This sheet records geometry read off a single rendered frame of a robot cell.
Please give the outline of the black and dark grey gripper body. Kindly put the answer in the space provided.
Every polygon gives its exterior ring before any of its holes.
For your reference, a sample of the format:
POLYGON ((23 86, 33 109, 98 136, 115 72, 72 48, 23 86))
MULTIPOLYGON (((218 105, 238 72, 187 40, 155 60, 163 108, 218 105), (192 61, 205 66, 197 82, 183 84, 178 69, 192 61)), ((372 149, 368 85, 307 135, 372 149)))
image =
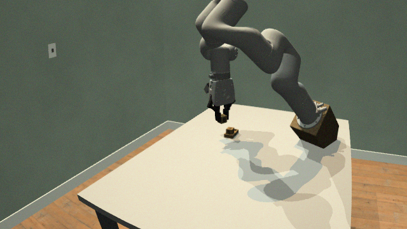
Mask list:
POLYGON ((235 90, 232 78, 228 80, 211 79, 209 83, 209 100, 212 95, 212 102, 215 106, 231 104, 235 101, 235 90), (219 86, 219 88, 217 88, 219 86))

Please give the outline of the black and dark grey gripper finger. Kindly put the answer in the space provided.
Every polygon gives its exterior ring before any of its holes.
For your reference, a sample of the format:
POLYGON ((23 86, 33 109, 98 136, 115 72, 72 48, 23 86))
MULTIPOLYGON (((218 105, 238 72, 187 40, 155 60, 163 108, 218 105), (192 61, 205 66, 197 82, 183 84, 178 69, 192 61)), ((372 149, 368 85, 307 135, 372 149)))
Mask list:
POLYGON ((210 97, 209 103, 207 105, 208 108, 211 108, 213 111, 215 111, 215 119, 218 122, 221 122, 221 113, 220 113, 220 106, 212 106, 212 95, 210 97))
POLYGON ((233 103, 224 105, 223 114, 227 116, 227 120, 229 120, 229 110, 233 103))

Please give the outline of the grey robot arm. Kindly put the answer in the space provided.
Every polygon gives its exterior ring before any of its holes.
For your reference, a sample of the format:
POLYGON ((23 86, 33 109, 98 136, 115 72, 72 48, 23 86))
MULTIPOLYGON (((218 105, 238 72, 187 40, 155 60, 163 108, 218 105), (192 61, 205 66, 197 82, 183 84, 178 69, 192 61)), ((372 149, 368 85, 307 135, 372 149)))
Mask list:
POLYGON ((200 52, 210 60, 209 78, 230 79, 230 61, 237 58, 239 48, 262 71, 272 74, 272 88, 299 116, 296 116, 299 126, 314 128, 322 118, 321 112, 328 109, 321 108, 324 103, 316 104, 305 86, 298 82, 299 53, 278 30, 265 29, 260 33, 252 27, 235 27, 247 9, 245 0, 213 0, 198 16, 195 25, 203 37, 200 52))

